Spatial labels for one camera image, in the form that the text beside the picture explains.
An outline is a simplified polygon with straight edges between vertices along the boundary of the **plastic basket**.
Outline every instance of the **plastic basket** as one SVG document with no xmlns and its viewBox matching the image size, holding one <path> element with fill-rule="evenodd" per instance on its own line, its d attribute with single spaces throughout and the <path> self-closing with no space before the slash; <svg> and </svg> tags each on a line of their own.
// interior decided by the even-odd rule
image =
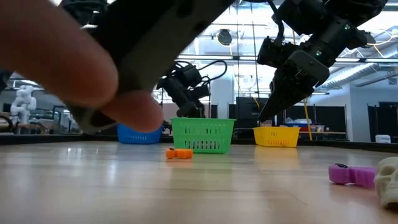
<svg viewBox="0 0 398 224">
<path fill-rule="evenodd" d="M 256 144 L 260 146 L 296 147 L 300 128 L 260 127 L 254 128 Z"/>
<path fill-rule="evenodd" d="M 126 125 L 118 124 L 118 139 L 124 144 L 155 144 L 160 141 L 163 127 L 152 133 L 140 133 Z"/>
<path fill-rule="evenodd" d="M 227 153 L 234 119 L 172 118 L 174 147 L 194 153 Z"/>
</svg>

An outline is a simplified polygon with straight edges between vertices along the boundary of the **floor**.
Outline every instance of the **floor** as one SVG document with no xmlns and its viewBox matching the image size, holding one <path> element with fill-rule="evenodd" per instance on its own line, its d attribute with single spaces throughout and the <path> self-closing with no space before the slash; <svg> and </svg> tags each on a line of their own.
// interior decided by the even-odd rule
<svg viewBox="0 0 398 224">
<path fill-rule="evenodd" d="M 233 146 L 226 155 L 166 161 L 168 147 L 1 146 L 0 223 L 398 223 L 374 191 L 332 185 L 327 171 L 393 154 Z"/>
</svg>

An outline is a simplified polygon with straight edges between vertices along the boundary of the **hand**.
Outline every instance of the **hand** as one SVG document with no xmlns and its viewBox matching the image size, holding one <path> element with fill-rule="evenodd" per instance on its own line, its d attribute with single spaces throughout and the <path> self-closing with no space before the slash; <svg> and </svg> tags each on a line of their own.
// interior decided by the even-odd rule
<svg viewBox="0 0 398 224">
<path fill-rule="evenodd" d="M 162 109 L 149 92 L 115 96 L 118 71 L 107 51 L 48 0 L 0 0 L 0 34 L 1 67 L 136 131 L 162 124 Z"/>
</svg>

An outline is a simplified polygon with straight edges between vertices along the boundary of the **orange object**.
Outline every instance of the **orange object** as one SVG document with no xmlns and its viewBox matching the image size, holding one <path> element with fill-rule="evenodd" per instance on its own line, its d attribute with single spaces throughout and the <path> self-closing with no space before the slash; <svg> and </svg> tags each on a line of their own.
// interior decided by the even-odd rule
<svg viewBox="0 0 398 224">
<path fill-rule="evenodd" d="M 191 159 L 193 156 L 193 150 L 192 149 L 167 149 L 166 150 L 166 158 L 168 159 L 174 159 L 174 158 L 179 158 L 179 159 Z"/>
</svg>

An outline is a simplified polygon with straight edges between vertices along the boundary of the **purple toy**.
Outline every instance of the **purple toy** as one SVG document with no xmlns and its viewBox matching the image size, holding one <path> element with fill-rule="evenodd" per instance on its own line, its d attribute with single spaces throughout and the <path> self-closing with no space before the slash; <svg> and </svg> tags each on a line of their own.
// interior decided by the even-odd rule
<svg viewBox="0 0 398 224">
<path fill-rule="evenodd" d="M 374 188 L 375 167 L 348 167 L 344 164 L 329 166 L 329 179 L 335 184 L 356 184 Z"/>
</svg>

